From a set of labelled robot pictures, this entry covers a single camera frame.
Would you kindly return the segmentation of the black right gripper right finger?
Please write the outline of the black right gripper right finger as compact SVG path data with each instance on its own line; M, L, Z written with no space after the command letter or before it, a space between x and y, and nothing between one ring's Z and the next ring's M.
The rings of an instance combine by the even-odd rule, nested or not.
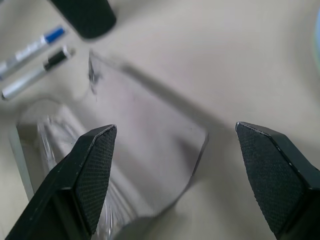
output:
M236 123L246 174L258 206L278 240L320 238L320 171L284 134Z

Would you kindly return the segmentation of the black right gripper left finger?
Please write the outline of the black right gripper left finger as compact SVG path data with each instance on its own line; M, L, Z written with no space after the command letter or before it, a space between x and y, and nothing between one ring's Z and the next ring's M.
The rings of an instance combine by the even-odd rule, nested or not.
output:
M45 177L6 239L91 239L109 186L116 136L114 124L80 136Z

